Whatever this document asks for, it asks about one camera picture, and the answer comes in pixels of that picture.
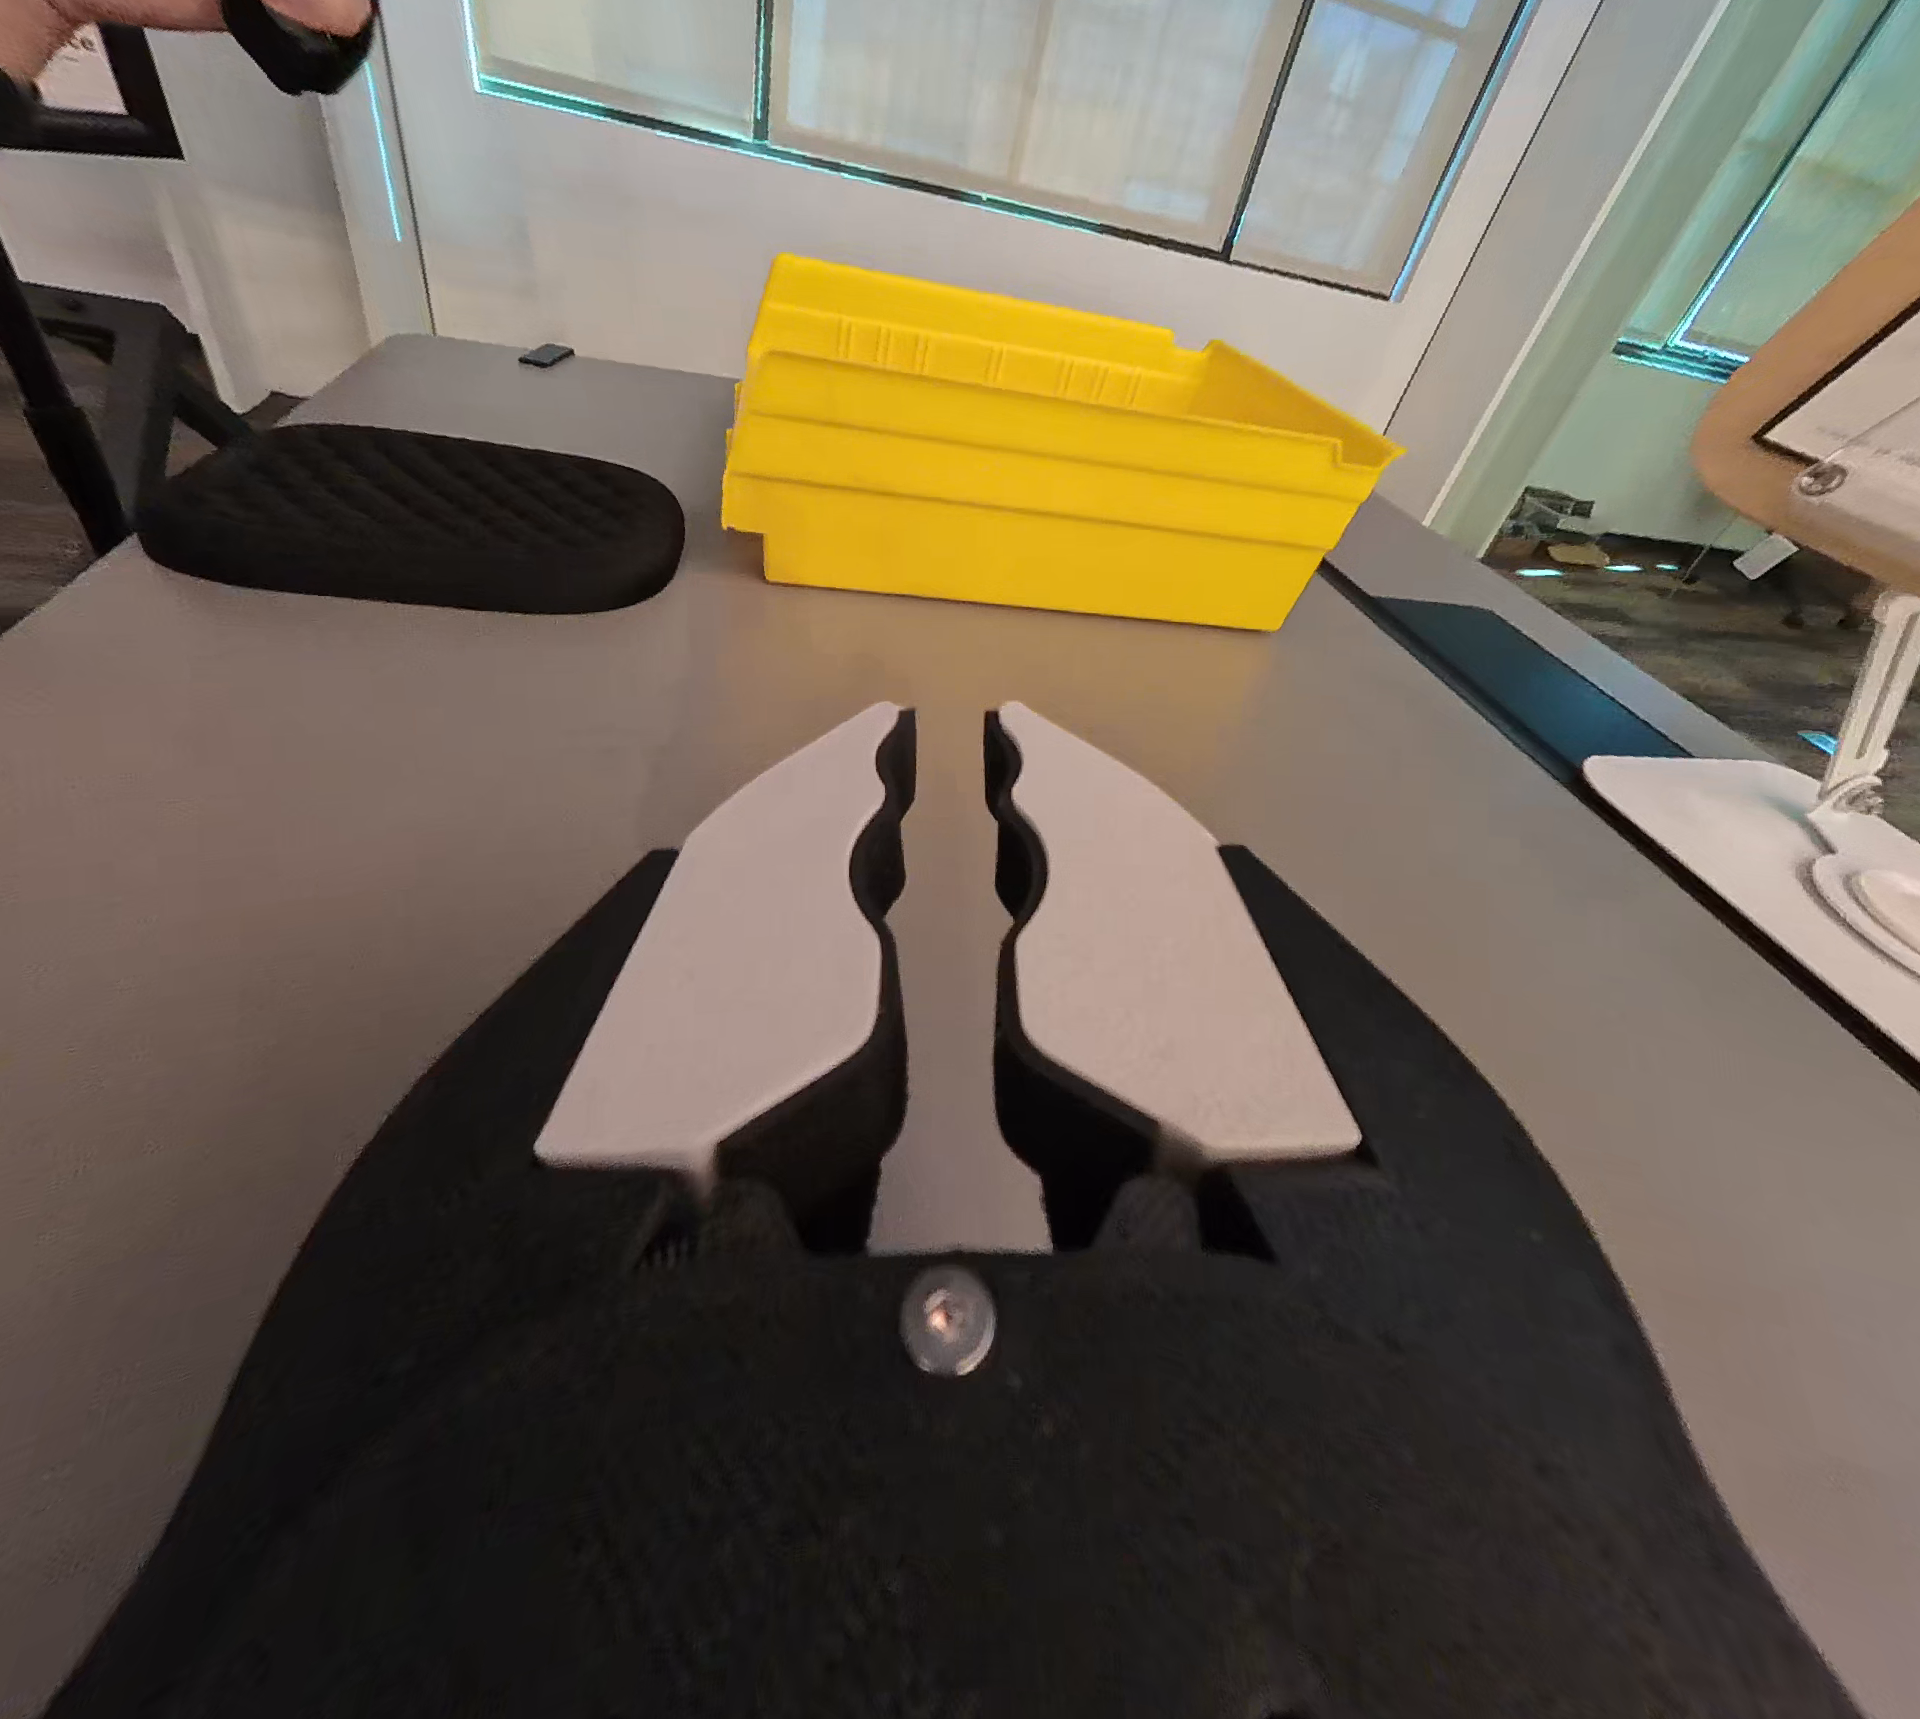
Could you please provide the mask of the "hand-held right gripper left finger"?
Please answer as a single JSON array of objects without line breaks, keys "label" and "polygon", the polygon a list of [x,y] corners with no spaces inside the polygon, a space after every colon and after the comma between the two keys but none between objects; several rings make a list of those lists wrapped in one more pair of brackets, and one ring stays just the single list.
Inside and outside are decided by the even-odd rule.
[{"label": "hand-held right gripper left finger", "polygon": [[674,855],[540,1127],[543,1167],[769,1187],[857,1251],[906,1109],[890,909],[915,713],[869,705],[756,773]]}]

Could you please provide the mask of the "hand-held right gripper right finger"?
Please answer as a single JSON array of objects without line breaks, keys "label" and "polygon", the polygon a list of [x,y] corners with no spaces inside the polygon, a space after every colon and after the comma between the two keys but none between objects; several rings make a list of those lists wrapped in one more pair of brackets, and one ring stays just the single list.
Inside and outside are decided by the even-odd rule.
[{"label": "hand-held right gripper right finger", "polygon": [[1144,773],[1030,705],[981,725],[993,889],[991,1087],[1053,1251],[1122,1191],[1216,1193],[1242,1167],[1315,1175],[1363,1131],[1222,843]]}]

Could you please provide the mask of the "yellow plastic bin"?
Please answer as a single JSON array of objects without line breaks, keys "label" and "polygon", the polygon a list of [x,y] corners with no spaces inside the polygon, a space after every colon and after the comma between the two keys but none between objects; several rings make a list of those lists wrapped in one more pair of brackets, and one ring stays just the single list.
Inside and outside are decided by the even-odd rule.
[{"label": "yellow plastic bin", "polygon": [[790,585],[1274,631],[1402,455],[1217,339],[781,253],[721,523]]}]

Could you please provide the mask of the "black desk frame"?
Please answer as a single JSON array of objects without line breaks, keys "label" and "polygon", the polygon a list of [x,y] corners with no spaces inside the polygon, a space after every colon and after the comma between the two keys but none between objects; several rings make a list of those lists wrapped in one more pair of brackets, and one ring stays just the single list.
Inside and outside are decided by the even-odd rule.
[{"label": "black desk frame", "polygon": [[[98,415],[75,399],[56,343],[104,367]],[[194,337],[156,301],[26,283],[2,257],[2,349],[38,451],[96,557],[135,529],[166,479],[178,425],[221,449],[251,435],[191,367]]]}]

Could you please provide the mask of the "white instruction sheet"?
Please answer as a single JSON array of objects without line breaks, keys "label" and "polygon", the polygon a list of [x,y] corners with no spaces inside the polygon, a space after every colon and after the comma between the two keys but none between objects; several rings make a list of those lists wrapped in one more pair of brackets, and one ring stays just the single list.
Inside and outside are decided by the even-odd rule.
[{"label": "white instruction sheet", "polygon": [[1777,413],[1757,443],[1807,465],[1918,463],[1918,307]]}]

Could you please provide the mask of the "instruction board on stand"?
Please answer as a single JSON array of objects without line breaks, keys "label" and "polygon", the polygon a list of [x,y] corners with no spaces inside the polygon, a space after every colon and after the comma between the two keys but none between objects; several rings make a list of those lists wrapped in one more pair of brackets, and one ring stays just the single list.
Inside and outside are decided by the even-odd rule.
[{"label": "instruction board on stand", "polygon": [[1918,843],[1881,815],[1918,671],[1918,463],[1807,465],[1762,429],[1918,307],[1918,207],[1893,219],[1734,379],[1692,433],[1704,489],[1873,589],[1869,637],[1819,779],[1766,761],[1593,757],[1602,803],[1809,979],[1918,1053]]}]

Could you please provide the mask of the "black elbow rest pad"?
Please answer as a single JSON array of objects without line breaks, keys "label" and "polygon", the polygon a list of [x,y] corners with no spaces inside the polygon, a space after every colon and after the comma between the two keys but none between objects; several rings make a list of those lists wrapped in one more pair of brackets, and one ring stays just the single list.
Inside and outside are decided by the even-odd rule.
[{"label": "black elbow rest pad", "polygon": [[159,567],[219,585],[515,617],[649,601],[677,575],[680,499],[604,459],[365,425],[285,425],[141,501]]}]

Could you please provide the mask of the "black framed marker sign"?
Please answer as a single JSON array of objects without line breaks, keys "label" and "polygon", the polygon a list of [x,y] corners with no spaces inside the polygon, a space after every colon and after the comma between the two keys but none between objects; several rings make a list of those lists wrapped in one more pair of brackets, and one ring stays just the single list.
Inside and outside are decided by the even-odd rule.
[{"label": "black framed marker sign", "polygon": [[2,147],[111,159],[180,161],[183,151],[147,33],[82,27],[30,97],[3,93]]}]

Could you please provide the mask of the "dark teal panel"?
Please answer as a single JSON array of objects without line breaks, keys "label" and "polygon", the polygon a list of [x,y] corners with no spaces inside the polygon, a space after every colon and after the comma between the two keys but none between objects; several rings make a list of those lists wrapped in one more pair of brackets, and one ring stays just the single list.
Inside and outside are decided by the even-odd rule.
[{"label": "dark teal panel", "polygon": [[1493,611],[1383,597],[1370,613],[1476,713],[1563,783],[1593,757],[1676,761],[1685,749]]}]

